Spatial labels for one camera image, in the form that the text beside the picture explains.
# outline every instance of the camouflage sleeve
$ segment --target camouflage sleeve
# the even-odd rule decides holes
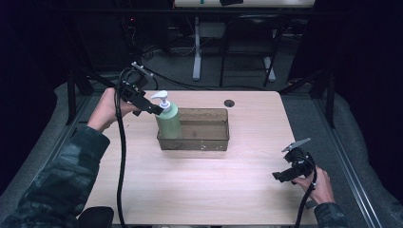
[[[76,227],[108,146],[100,132],[80,128],[35,177],[2,227]]]
[[[347,217],[344,215],[341,207],[336,203],[321,203],[315,208],[315,216],[317,217],[317,225],[320,228],[349,227]]]

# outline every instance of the camera rig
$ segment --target camera rig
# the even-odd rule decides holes
[[[275,172],[273,176],[280,182],[291,181],[299,176],[309,176],[315,169],[315,162],[309,152],[299,148],[300,145],[310,141],[310,138],[293,142],[285,147],[281,152],[288,152],[284,159],[291,163],[291,168],[282,172]]]
[[[118,83],[120,97],[125,102],[133,104],[141,110],[133,111],[133,114],[136,116],[139,116],[142,111],[146,111],[150,114],[154,113],[156,115],[160,115],[163,112],[163,108],[148,101],[144,97],[145,92],[142,90],[142,88],[148,83],[148,80],[145,76],[152,78],[153,73],[145,70],[143,66],[137,65],[136,62],[133,62],[131,65],[133,68],[126,68],[121,73],[122,79],[119,80],[120,82]],[[130,76],[136,72],[138,73],[136,74],[137,78],[134,80],[134,82],[130,83]]]

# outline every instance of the green soap bottle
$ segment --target green soap bottle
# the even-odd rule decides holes
[[[163,90],[151,96],[151,99],[161,99],[160,107],[163,112],[156,115],[158,128],[163,139],[180,139],[182,137],[181,122],[178,107],[167,101],[168,92]]]

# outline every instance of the tabletop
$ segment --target tabletop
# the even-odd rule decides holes
[[[145,97],[155,91],[147,91]],[[281,150],[295,139],[282,101],[273,91],[168,91],[179,108],[226,108],[227,151],[161,150],[155,116],[124,118],[127,140],[122,205],[127,224],[294,224],[303,197],[299,186],[272,173],[290,168]],[[226,107],[224,101],[235,105]],[[114,123],[111,144],[86,207],[116,203],[121,143]],[[316,224],[313,209],[301,224]]]
[[[226,8],[311,8],[315,0],[243,0],[242,4],[225,6]],[[175,0],[179,8],[217,8],[222,7],[219,0]]]

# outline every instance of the person's hand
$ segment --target person's hand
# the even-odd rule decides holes
[[[314,172],[312,172],[312,174],[306,178],[296,178],[293,180],[293,182],[301,186],[302,189],[306,192],[309,185],[311,185],[313,178]],[[335,202],[332,184],[330,184],[330,178],[327,172],[321,169],[319,166],[317,166],[317,185],[315,186],[315,190],[312,191],[309,197],[317,204],[321,204],[324,202]]]
[[[140,109],[121,100],[121,111],[123,117],[129,112],[140,111]],[[117,121],[115,116],[115,88],[110,87],[105,90],[86,125],[104,132],[115,121]]]

